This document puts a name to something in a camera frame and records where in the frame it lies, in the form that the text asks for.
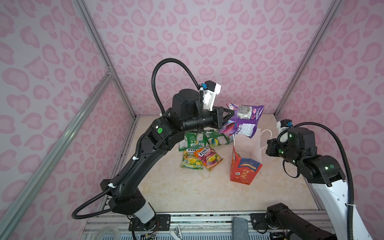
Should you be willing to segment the green Fox's spring packet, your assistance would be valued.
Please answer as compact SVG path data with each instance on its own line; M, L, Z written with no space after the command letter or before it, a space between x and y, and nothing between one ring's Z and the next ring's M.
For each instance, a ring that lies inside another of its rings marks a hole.
M204 148L200 148L200 149L198 149L198 148L188 148L188 149L185 150L185 152L188 153L188 154L198 154L200 152L204 152L204 151L207 151L209 149L210 149L210 147L204 147Z

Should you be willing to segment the red white paper bag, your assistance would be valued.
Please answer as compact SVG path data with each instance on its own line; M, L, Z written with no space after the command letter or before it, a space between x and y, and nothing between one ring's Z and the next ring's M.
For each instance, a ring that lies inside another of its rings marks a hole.
M232 152L230 181L250 185L263 166L262 151L266 149L267 142L273 136L271 130L257 129L252 138L245 135L235 135Z

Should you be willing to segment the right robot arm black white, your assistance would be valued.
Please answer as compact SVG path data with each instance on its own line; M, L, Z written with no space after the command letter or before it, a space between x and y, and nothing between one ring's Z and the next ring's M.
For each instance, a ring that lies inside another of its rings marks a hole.
M315 133L307 129L307 125L318 126L333 137L341 153L343 166L331 156L318 154ZM332 234L314 226L282 203L267 208L265 219L261 221L266 230L288 230L287 239L292 234L303 240L372 238L355 205L353 176L346 151L331 129L313 122L284 127L275 139L267 141L266 154L280 157L284 163L297 168L296 176L303 176L320 197L335 232Z

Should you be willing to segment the purple snack packet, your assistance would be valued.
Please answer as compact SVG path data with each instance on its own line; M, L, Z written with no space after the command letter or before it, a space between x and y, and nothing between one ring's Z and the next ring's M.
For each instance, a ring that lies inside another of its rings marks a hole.
M219 132L227 136L244 135L252 138L257 131L257 126L265 106L246 106L227 103L227 107L234 111L234 115Z

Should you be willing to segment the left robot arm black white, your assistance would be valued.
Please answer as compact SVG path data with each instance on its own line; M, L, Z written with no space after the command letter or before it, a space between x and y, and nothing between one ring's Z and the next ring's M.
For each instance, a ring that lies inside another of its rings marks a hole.
M113 213L134 216L142 224L152 224L156 213L138 189L150 169L184 139L185 133L204 128L220 129L234 111L213 107L204 110L200 94L192 89L174 95L172 107L155 119L138 140L139 152L112 179L102 180L102 190L110 189L110 209Z

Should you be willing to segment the yellow green candy packet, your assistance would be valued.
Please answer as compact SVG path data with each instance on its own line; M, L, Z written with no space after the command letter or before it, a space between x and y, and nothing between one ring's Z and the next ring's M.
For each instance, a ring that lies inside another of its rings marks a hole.
M203 163L199 157L195 156L195 154L188 154L183 151L183 160L181 163L181 167L192 170L202 170Z

